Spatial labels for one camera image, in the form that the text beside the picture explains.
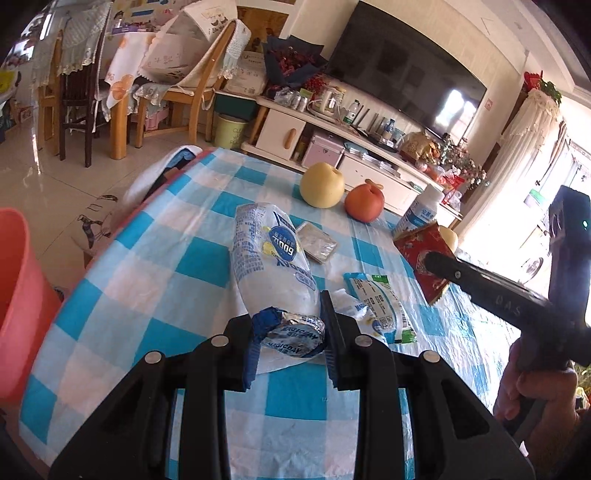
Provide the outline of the green white wrapper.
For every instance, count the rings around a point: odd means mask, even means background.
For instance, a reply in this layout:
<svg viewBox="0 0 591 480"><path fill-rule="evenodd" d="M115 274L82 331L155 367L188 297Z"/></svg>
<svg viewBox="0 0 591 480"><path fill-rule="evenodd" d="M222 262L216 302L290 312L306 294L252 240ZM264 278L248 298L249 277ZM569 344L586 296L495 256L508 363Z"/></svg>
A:
<svg viewBox="0 0 591 480"><path fill-rule="evenodd" d="M415 329L399 297L394 293L387 275L346 273L349 294L365 304L373 320L372 328L388 344L410 344L417 339Z"/></svg>

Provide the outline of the red snack wrapper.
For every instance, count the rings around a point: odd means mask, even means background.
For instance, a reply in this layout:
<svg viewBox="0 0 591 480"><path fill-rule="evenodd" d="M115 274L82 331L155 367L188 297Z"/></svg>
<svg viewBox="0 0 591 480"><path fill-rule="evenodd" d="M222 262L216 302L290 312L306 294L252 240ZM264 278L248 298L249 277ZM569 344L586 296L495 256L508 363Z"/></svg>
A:
<svg viewBox="0 0 591 480"><path fill-rule="evenodd" d="M436 277L425 266L425 258L428 253L436 252L455 257L439 232L439 224L434 221L422 228L404 233L394 239L394 246L410 264L416 280L422 290L426 302L433 306L440 300L448 288L449 281Z"/></svg>

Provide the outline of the white blue bag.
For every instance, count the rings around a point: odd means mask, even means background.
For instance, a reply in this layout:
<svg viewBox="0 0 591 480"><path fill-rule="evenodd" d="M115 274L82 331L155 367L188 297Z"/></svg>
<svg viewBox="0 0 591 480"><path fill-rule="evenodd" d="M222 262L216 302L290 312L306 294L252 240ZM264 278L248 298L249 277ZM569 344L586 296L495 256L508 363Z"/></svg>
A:
<svg viewBox="0 0 591 480"><path fill-rule="evenodd" d="M257 344L302 359L322 352L320 290L283 210L270 203L236 208L230 264Z"/></svg>

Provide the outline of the small silver foil packet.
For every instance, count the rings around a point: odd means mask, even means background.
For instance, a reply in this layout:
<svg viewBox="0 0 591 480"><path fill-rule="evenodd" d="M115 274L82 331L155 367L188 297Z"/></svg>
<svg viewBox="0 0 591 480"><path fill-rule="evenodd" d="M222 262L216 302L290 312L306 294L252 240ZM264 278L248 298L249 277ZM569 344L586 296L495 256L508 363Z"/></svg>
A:
<svg viewBox="0 0 591 480"><path fill-rule="evenodd" d="M339 243L331 235L308 221L297 227L297 238L305 254L321 264L328 262L339 247Z"/></svg>

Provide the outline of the white blue wipes packet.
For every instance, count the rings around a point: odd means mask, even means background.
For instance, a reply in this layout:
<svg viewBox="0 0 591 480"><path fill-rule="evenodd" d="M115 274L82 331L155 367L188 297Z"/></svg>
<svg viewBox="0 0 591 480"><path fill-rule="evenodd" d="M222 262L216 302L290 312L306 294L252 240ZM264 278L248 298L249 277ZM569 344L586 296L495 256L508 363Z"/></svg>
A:
<svg viewBox="0 0 591 480"><path fill-rule="evenodd" d="M335 313L356 321L360 334L388 345L376 315L363 301L344 288L329 294ZM328 333L320 315L304 315L269 307L252 320L252 339L247 343L249 375L262 375L317 360L328 346Z"/></svg>

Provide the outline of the pink plastic trash bin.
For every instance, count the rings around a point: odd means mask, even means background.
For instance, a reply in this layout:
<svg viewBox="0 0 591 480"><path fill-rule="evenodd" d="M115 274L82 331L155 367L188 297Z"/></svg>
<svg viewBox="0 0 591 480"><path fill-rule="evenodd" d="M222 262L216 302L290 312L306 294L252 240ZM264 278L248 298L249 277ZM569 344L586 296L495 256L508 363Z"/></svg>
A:
<svg viewBox="0 0 591 480"><path fill-rule="evenodd" d="M1 401L20 402L40 346L61 305L31 245L28 223L1 210Z"/></svg>

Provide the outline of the small yellow pear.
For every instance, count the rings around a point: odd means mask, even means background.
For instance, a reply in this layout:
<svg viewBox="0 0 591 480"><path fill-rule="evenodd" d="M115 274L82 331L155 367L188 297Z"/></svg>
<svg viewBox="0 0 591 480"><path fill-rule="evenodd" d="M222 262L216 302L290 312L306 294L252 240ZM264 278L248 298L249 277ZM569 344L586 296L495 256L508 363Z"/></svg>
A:
<svg viewBox="0 0 591 480"><path fill-rule="evenodd" d="M439 226L439 232L449 249L455 253L459 245L458 235L448 227Z"/></svg>

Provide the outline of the blue white checkered tablecloth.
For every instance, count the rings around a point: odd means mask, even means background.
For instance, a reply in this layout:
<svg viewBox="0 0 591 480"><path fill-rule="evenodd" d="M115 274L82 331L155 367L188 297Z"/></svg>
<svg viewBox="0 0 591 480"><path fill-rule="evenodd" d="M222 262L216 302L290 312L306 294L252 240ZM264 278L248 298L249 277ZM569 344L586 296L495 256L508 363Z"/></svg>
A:
<svg viewBox="0 0 591 480"><path fill-rule="evenodd" d="M348 273L385 275L417 339L412 355L438 352L492 406L515 329L451 287L434 306L394 248L396 217L356 222L342 206L304 202L294 172L218 149L205 154L140 210L93 262L50 328L24 395L19 433L51 463L121 378L150 351L172 356L221 333L245 310L229 249L239 205L269 202L291 222L311 222L338 243L311 265L322 290ZM225 399L231 473L236 479L349 479L359 396L332 387L322 358L256 377Z"/></svg>

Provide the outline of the red apple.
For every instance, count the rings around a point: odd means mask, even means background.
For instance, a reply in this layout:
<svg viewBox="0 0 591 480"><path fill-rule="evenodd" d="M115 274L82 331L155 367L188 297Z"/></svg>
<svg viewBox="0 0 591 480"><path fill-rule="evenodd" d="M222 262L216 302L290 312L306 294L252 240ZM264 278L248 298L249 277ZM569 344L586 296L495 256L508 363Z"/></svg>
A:
<svg viewBox="0 0 591 480"><path fill-rule="evenodd" d="M345 210L349 217L370 223L380 216L385 206L383 186L370 179L346 194Z"/></svg>

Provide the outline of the pink storage box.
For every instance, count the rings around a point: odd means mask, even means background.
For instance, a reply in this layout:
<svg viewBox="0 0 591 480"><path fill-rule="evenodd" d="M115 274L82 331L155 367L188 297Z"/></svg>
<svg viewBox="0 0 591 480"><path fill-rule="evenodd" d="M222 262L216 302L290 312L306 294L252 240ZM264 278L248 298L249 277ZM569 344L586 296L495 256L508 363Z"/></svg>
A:
<svg viewBox="0 0 591 480"><path fill-rule="evenodd" d="M315 130L308 149L301 159L301 166L310 168L318 163L327 163L337 168L344 152L345 146L339 137L322 130Z"/></svg>

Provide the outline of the green waste bin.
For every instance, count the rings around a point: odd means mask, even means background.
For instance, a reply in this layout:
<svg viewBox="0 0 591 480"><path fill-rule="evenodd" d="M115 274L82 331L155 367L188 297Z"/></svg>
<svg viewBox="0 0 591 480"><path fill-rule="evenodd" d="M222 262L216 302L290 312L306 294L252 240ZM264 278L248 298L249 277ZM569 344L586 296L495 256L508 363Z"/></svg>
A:
<svg viewBox="0 0 591 480"><path fill-rule="evenodd" d="M242 144L242 136L247 122L226 114L217 115L213 145L215 147L235 150Z"/></svg>

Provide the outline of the wooden dining table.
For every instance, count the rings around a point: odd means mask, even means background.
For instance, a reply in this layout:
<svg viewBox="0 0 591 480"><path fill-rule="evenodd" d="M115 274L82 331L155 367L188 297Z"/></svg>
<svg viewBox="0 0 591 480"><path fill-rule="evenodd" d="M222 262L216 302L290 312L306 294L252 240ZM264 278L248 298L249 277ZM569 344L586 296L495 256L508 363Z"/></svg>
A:
<svg viewBox="0 0 591 480"><path fill-rule="evenodd" d="M130 93L154 37L150 32L128 32L108 35L104 41L100 66L108 86L104 105L109 112L111 159L126 156Z"/></svg>

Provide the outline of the white tv cabinet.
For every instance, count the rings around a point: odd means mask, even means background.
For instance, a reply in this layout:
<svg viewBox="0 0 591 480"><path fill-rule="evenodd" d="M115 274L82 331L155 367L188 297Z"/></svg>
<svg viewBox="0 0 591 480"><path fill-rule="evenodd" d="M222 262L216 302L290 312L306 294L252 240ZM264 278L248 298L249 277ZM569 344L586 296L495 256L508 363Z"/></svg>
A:
<svg viewBox="0 0 591 480"><path fill-rule="evenodd" d="M243 152L270 163L304 172L325 163L341 172L346 189L370 179L383 186L385 206L404 214L427 186L443 186L392 153L363 138L355 129L332 123L310 110L300 112L266 97L256 99L259 111Z"/></svg>

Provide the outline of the light wooden chair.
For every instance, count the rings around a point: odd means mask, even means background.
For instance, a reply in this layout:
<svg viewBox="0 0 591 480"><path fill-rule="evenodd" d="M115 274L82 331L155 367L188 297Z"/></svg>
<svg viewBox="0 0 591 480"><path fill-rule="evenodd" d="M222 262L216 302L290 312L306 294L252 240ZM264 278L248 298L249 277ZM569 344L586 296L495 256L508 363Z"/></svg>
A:
<svg viewBox="0 0 591 480"><path fill-rule="evenodd" d="M221 83L222 57L225 54L232 36L238 29L238 22L231 20L228 25L213 40L197 64L184 78L179 74L174 77L175 82L156 83L156 86L164 87L164 92L158 99L171 103L170 124L167 127L147 131L145 116L151 99L147 93L138 93L137 127L134 146L141 148L146 137L153 137L174 132L185 131L189 144L197 142L198 120L204 97L211 99L207 91L211 91L216 83Z"/></svg>

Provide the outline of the dark wooden chair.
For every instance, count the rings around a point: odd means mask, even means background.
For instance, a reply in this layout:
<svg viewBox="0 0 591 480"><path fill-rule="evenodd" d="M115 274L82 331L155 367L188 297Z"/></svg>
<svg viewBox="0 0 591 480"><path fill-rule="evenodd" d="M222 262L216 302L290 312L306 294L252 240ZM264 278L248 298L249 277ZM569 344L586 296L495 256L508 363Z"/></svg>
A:
<svg viewBox="0 0 591 480"><path fill-rule="evenodd" d="M105 31L98 37L97 49L92 63L81 70L59 76L58 101L58 155L66 158L66 131L84 134L84 166L92 165L92 142L100 136L97 128L99 116L99 63Z"/></svg>

